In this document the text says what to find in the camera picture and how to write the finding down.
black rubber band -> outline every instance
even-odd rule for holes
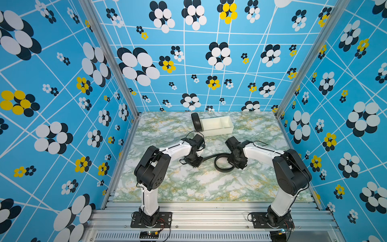
[[[230,167],[230,168],[223,169],[223,168],[220,168],[219,166],[217,166],[217,164],[216,164],[216,161],[217,161],[219,158],[228,158],[229,156],[230,156],[230,154],[220,154],[220,155],[218,155],[218,156],[215,158],[215,160],[214,160],[214,167],[215,167],[215,169],[217,169],[218,171],[223,172],[223,173],[232,171],[232,170],[235,168],[234,166],[232,166],[232,167]]]
[[[197,113],[192,113],[191,118],[192,118],[192,122],[193,122],[193,126],[195,127],[195,130],[199,132],[203,131],[202,125],[200,124],[199,115]]]

white box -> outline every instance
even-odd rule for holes
[[[230,116],[200,119],[200,124],[203,129],[201,133],[204,137],[231,134],[234,130]]]

marble tabletop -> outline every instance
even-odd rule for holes
[[[232,134],[205,137],[202,157],[211,154],[229,153],[225,141],[235,136],[245,140],[263,141],[267,147],[287,150],[272,112],[198,112],[199,117],[230,116],[234,125]],[[114,202],[139,202],[141,191],[136,187],[136,168],[146,149],[154,145],[166,147],[179,142],[194,130],[191,112],[144,112],[122,172]],[[166,177],[159,187],[158,201],[259,201],[272,202],[277,194],[278,183],[274,169],[257,160],[249,160],[243,170],[234,169],[221,173],[214,168],[214,159],[203,162],[198,168],[172,161]],[[313,201],[308,190],[303,191],[297,201]]]

wallpaper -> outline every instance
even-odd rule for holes
[[[93,1],[139,112],[276,111],[335,3]]]
[[[132,115],[77,0],[0,1],[0,242],[79,241]]]
[[[346,241],[387,241],[386,8],[350,1],[280,115]]]

metal bracket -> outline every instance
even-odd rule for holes
[[[253,226],[254,228],[272,228],[270,225],[267,224],[266,219],[267,212],[264,213],[251,213],[251,219],[253,220]],[[285,228],[288,229],[289,225],[292,227],[291,224],[291,215],[288,214],[285,216],[285,219],[282,221],[278,229]]]
[[[164,228],[171,228],[171,221],[172,221],[172,212],[159,212],[159,216],[157,219],[162,218],[164,223]],[[155,224],[152,228],[161,228],[161,223]],[[139,212],[133,213],[133,219],[132,223],[130,224],[131,228],[150,228],[146,226],[141,218],[141,214]]]

